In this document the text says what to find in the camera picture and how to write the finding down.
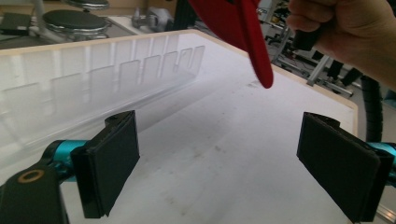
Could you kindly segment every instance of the transparent plastic wall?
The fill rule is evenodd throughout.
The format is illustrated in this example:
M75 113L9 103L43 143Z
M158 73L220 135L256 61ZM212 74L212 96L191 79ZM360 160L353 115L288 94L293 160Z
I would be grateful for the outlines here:
M115 38L0 55L0 153L194 80L205 48L178 35Z

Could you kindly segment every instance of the red spatula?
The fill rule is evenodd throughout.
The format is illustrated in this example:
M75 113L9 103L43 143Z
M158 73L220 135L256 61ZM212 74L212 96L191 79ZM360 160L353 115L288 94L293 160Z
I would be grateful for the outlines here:
M265 88L274 82L256 9L260 0L189 0L209 29L225 42L248 52Z

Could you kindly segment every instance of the table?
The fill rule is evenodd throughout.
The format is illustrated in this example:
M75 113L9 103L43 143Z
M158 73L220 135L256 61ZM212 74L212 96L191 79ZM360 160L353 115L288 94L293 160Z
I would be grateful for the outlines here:
M109 217L85 219L76 183L62 184L71 223L347 223L296 151L305 111L356 134L357 107L275 66L266 90L244 51L199 32L177 33L180 48L205 45L199 76L129 108L136 110L141 159ZM70 137L101 128L98 122ZM13 158L1 176L40 153Z

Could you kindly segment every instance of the black cable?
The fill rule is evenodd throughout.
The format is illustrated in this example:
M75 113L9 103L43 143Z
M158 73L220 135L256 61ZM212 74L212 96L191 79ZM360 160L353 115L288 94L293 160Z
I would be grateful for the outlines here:
M370 77L362 76L361 90L366 111L366 141L381 142L383 115L379 83Z

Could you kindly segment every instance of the black gripper pad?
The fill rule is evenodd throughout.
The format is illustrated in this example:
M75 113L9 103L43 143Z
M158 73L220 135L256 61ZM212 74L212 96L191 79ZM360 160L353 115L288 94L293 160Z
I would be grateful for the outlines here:
M71 152L86 218L109 215L139 160L134 111L105 120L106 127Z
M352 222L373 221L394 157L304 113L297 157Z

